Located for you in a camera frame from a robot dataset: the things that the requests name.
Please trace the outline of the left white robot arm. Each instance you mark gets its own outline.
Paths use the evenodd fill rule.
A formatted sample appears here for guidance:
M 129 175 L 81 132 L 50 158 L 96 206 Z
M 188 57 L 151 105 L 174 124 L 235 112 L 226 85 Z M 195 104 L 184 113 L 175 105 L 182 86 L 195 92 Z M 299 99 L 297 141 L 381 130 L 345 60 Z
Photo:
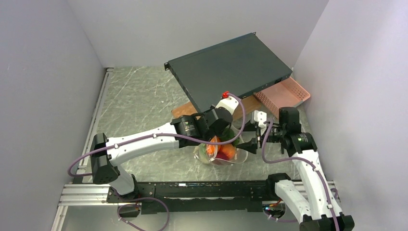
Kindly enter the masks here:
M 218 107 L 203 113 L 183 115 L 158 128 L 125 137 L 94 135 L 90 150 L 94 184 L 110 184 L 126 202 L 138 196 L 137 181 L 121 164 L 133 158 L 161 150 L 181 149 L 208 144 L 233 121 L 232 109 Z

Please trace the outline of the clear zip top bag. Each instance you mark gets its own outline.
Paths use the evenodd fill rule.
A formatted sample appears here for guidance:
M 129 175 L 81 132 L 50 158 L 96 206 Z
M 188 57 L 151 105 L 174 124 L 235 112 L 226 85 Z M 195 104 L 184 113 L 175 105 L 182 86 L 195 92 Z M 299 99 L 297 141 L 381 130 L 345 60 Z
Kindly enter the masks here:
M 248 152 L 239 149 L 238 144 L 243 143 L 242 135 L 234 142 L 223 145 L 199 144 L 194 149 L 194 157 L 204 164 L 232 165 L 242 164 L 248 158 Z

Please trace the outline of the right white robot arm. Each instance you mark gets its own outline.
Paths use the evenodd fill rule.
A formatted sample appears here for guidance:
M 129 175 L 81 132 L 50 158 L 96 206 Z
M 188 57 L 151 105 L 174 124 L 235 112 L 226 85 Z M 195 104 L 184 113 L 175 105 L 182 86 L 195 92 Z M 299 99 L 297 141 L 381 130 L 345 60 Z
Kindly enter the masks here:
M 276 173 L 267 179 L 266 196 L 271 200 L 282 199 L 301 231 L 351 231 L 355 222 L 351 215 L 343 213 L 332 194 L 321 168 L 318 147 L 310 133 L 302 132 L 298 110 L 282 107 L 278 119 L 274 123 L 265 112 L 253 111 L 240 130 L 254 132 L 255 136 L 239 148 L 254 154 L 261 149 L 262 159 L 268 164 L 293 162 L 306 195 L 296 189 L 287 174 Z

